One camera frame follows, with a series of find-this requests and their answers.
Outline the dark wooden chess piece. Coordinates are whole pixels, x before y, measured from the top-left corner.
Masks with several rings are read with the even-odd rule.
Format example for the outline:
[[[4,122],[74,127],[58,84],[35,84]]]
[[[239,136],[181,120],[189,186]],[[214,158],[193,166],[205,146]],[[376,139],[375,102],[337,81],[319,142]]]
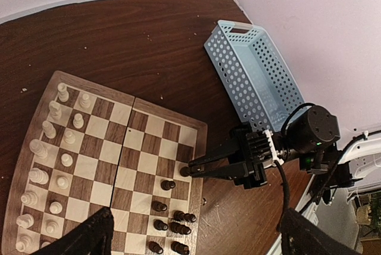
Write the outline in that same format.
[[[165,212],[168,209],[168,206],[160,201],[153,201],[152,209],[156,212]]]

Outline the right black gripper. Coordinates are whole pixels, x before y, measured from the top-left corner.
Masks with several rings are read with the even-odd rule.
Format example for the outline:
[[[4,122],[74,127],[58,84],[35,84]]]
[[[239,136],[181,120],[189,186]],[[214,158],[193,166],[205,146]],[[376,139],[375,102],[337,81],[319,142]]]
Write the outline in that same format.
[[[193,178],[216,178],[233,181],[236,186],[252,189],[267,184],[265,169],[272,167],[282,149],[282,134],[272,130],[255,132],[248,123],[229,131],[231,139],[206,155],[188,163],[201,166],[227,158],[229,165],[215,169],[191,172]]]

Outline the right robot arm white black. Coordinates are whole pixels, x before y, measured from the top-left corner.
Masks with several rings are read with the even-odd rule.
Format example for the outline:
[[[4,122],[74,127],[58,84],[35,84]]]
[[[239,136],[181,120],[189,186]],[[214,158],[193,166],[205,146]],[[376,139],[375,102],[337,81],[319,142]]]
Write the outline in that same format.
[[[303,210],[319,203],[330,189],[351,187],[361,180],[362,176],[350,171],[349,162],[379,153],[380,131],[363,132],[339,150],[336,116],[312,103],[297,107],[301,109],[305,111],[300,116],[293,111],[278,132],[255,130],[249,122],[241,123],[230,130],[223,145],[190,161],[180,174],[233,181],[236,186],[252,189],[267,184],[267,168],[298,160],[300,170],[315,176],[308,191],[311,198]]]

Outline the wooden chess board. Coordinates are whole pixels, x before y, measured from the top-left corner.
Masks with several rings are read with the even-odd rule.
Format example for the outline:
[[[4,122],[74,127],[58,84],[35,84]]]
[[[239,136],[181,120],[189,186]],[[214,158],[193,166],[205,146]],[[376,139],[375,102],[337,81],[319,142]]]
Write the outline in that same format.
[[[159,243],[165,254],[172,253],[173,241],[187,245],[195,254],[197,223],[189,224],[189,235],[180,235],[156,230],[154,220],[170,223],[177,210],[200,214],[202,180],[179,172],[205,154],[207,125],[61,71],[54,72],[46,88],[59,80],[81,93],[72,121],[76,129],[85,129],[79,159],[85,169],[79,175],[93,182],[89,217],[103,207],[113,213],[112,254],[149,254],[150,241]],[[7,205],[10,196],[16,195],[12,185],[17,172],[16,164]],[[176,187],[162,190],[164,180],[175,181]],[[153,201],[165,203],[168,209],[156,212]],[[16,254],[3,242],[9,219],[6,208],[2,254]]]

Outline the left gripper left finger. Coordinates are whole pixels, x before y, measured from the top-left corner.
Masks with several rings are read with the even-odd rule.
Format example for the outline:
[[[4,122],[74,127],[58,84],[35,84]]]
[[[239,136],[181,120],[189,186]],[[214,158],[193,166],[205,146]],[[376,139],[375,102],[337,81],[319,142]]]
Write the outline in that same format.
[[[111,254],[114,217],[103,207],[62,238],[36,251],[37,255]]]

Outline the light blue plastic basket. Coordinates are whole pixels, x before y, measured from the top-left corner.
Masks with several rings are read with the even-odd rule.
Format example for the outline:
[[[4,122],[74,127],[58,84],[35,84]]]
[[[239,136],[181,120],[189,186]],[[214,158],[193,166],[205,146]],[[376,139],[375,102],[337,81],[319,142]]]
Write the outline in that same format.
[[[242,122],[278,132],[304,103],[296,81],[267,31],[219,20],[204,44]]]

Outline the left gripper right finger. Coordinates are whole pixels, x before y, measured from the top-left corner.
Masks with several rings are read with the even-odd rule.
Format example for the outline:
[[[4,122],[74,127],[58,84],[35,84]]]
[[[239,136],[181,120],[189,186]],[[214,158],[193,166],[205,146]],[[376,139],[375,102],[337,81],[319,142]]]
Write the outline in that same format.
[[[329,237],[294,209],[287,209],[278,225],[282,254],[359,254]]]

